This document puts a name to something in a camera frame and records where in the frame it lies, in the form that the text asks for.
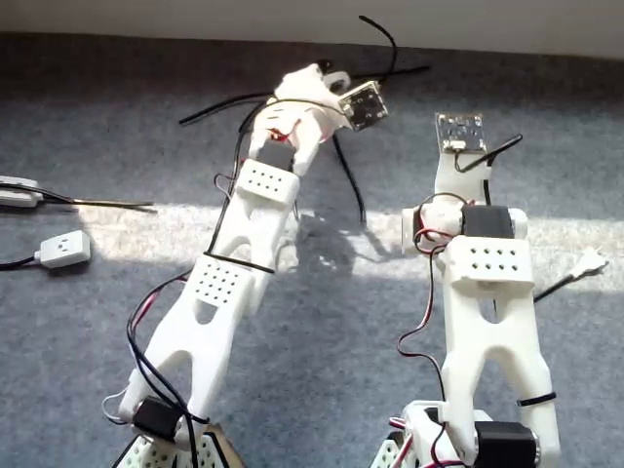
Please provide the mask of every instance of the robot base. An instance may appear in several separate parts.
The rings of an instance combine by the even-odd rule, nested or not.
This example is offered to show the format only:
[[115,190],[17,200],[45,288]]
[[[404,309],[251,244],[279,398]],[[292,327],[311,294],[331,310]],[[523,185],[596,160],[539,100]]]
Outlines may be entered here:
[[[219,426],[211,426],[197,443],[202,468],[243,468],[245,465]],[[136,436],[111,468],[192,468],[191,455],[173,445],[155,444]]]

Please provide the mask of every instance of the electrical outlet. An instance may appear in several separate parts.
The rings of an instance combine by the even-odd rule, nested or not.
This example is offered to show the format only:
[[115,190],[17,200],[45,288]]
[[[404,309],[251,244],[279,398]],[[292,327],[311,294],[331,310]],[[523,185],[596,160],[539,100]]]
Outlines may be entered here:
[[[36,180],[23,177],[11,177],[8,175],[0,175],[0,183],[12,183],[25,187],[39,187],[39,183],[37,183]],[[5,207],[34,208],[41,200],[43,200],[43,195],[40,193],[0,188],[0,205],[4,205]]]
[[91,239],[77,230],[53,237],[41,243],[35,259],[46,268],[60,268],[91,258]]

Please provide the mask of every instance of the perforated panel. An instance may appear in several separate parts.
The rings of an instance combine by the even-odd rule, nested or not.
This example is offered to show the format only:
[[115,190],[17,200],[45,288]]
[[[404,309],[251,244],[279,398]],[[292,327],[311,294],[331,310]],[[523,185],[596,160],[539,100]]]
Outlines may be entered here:
[[156,446],[137,437],[113,468],[170,468],[176,458],[176,449]]
[[[210,436],[204,436],[197,446],[197,454],[200,468],[224,468],[225,463],[221,460],[215,443]],[[191,454],[187,451],[178,456],[177,468],[193,468]]]
[[[399,448],[397,444],[392,440],[385,440],[379,451],[377,452],[376,457],[372,461],[370,468],[390,468],[392,466],[392,462],[399,454]],[[405,460],[401,463],[401,468],[408,468]]]
[[290,206],[299,190],[299,177],[248,159],[236,182],[236,190]]
[[533,284],[528,242],[458,236],[447,247],[451,282]]
[[[198,442],[197,455],[201,467],[224,467],[210,436],[202,436]],[[172,468],[176,458],[178,468],[192,468],[190,452],[179,451],[170,446],[156,446],[142,437],[137,437],[112,468]]]
[[240,298],[249,281],[249,270],[204,255],[197,260],[187,287],[203,302],[220,307]]

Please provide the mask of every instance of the white wall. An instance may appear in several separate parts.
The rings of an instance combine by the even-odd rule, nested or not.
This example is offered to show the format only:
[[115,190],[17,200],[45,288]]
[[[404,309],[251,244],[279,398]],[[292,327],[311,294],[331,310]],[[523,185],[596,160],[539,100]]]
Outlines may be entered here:
[[0,29],[624,58],[618,0],[0,0]]

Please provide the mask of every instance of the black wire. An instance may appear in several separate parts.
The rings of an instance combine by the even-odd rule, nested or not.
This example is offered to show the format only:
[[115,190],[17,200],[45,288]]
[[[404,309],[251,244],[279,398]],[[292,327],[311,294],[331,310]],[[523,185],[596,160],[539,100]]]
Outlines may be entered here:
[[[177,392],[177,390],[174,388],[174,386],[171,384],[171,382],[164,375],[162,375],[160,372],[158,372],[158,370],[149,362],[149,360],[147,360],[147,358],[145,357],[145,355],[143,354],[143,352],[140,350],[140,348],[137,345],[137,342],[136,342],[137,324],[134,324],[134,321],[135,321],[135,319],[137,317],[138,312],[141,310],[141,308],[145,304],[145,301],[151,295],[160,292],[164,287],[166,287],[167,285],[173,283],[174,281],[183,279],[191,271],[192,270],[187,270],[187,271],[185,271],[185,272],[183,272],[183,273],[181,273],[179,275],[176,275],[173,278],[170,278],[169,280],[161,283],[157,287],[153,288],[140,301],[138,306],[135,308],[133,313],[128,318],[128,322],[126,324],[126,337],[128,339],[128,343],[130,344],[130,347],[131,347],[131,349],[133,351],[133,355],[134,355],[135,360],[136,360],[137,368],[138,368],[139,372],[141,373],[141,375],[143,376],[143,378],[145,379],[145,382],[149,385],[149,387],[154,391],[154,393],[156,395],[158,395],[163,401],[168,403],[170,406],[172,406],[174,408],[177,408],[182,413],[182,415],[184,416],[184,420],[185,420],[186,425],[188,427],[188,437],[189,437],[189,444],[190,444],[190,448],[191,448],[191,462],[192,462],[193,468],[199,468],[199,461],[197,459],[197,445],[195,443],[195,431],[193,429],[193,420],[195,420],[197,422],[200,422],[202,424],[208,424],[210,422],[210,420],[209,419],[203,419],[203,418],[200,418],[198,416],[195,416],[195,415],[191,414],[188,411],[187,407],[186,407],[186,403],[184,402],[184,399]],[[146,366],[151,371],[152,375],[154,375],[154,377],[156,377],[160,381],[160,383],[162,383],[163,386],[165,386],[165,388],[167,388],[167,390],[169,390],[172,393],[172,395],[174,395],[175,402],[172,401],[171,398],[169,398],[167,395],[165,395],[152,382],[151,378],[149,378],[149,376],[147,375],[147,372],[145,371],[143,366]]]
[[539,302],[543,298],[548,297],[550,294],[554,293],[555,291],[560,290],[561,288],[563,288],[564,286],[569,285],[570,283],[574,283],[574,276],[573,275],[566,275],[566,276],[564,276],[561,280],[559,280],[554,285],[549,286],[544,291],[536,294],[533,297],[533,303]]
[[505,141],[503,144],[501,144],[497,148],[492,149],[489,153],[484,154],[481,158],[473,161],[472,163],[466,165],[463,168],[459,167],[459,161],[458,161],[459,154],[461,153],[461,151],[457,151],[455,153],[455,169],[459,173],[462,173],[462,174],[472,171],[473,169],[475,169],[477,166],[479,166],[481,163],[485,161],[493,161],[496,158],[496,156],[498,156],[503,151],[507,151],[512,146],[515,146],[516,144],[520,143],[522,139],[523,139],[523,136],[521,134],[517,134],[516,136],[513,136],[512,138]]
[[27,265],[28,263],[31,263],[33,261],[35,261],[35,257],[30,256],[29,258],[23,258],[22,260],[0,263],[0,271],[17,270],[18,268],[21,268],[24,265]]
[[349,168],[349,164],[347,163],[346,158],[344,157],[344,153],[342,152],[342,147],[340,146],[340,140],[338,139],[338,135],[333,134],[331,137],[333,141],[333,147],[335,148],[335,152],[338,155],[338,160],[340,161],[340,165],[344,170],[344,173],[347,175],[349,182],[351,183],[351,187],[353,188],[353,193],[355,194],[355,198],[358,201],[358,209],[360,211],[360,222],[366,226],[367,224],[367,209],[364,205],[364,198],[362,197],[362,193],[360,192],[360,187],[358,186],[358,182]]
[[386,36],[388,40],[390,41],[390,44],[392,45],[392,57],[390,58],[390,65],[388,66],[388,71],[386,71],[385,74],[381,78],[379,78],[379,83],[383,83],[384,81],[388,79],[389,76],[393,74],[394,68],[397,65],[397,55],[399,53],[397,43],[394,41],[394,37],[392,37],[392,35],[386,30],[386,28],[383,27],[378,22],[368,17],[365,17],[364,15],[359,15],[358,18],[362,20],[363,22],[371,25],[372,27],[377,29],[381,34]]
[[232,104],[238,105],[237,103],[241,101],[248,101],[250,99],[257,99],[257,98],[266,98],[269,95],[271,95],[270,92],[269,93],[260,92],[260,93],[250,93],[248,95],[229,97],[228,99],[222,100],[221,102],[218,102],[209,107],[206,107],[205,109],[195,112],[194,114],[189,115],[188,117],[184,117],[183,119],[180,119],[178,123],[182,126],[194,124],[196,122],[199,122],[201,119],[205,117],[208,117],[221,110],[225,110],[228,107],[231,107]]
[[99,207],[112,207],[112,208],[142,208],[151,207],[154,202],[124,202],[124,201],[112,201],[112,200],[90,200],[84,198],[71,198],[66,195],[60,195],[52,190],[41,187],[29,187],[27,185],[20,185],[17,183],[0,182],[0,188],[8,188],[12,190],[21,190],[24,192],[40,193],[47,197],[47,203],[62,203],[65,205],[93,205]]
[[[401,68],[399,70],[394,70],[392,71],[392,73],[388,73],[385,72],[385,76],[398,76],[398,75],[412,75],[412,74],[417,74],[417,73],[421,73],[423,71],[427,71],[430,70],[431,66],[430,65],[419,65],[419,66],[414,66],[412,68]],[[354,80],[369,80],[371,78],[377,78],[378,76],[383,76],[384,72],[371,72],[371,73],[356,73],[355,75],[351,75],[351,78],[353,78]]]

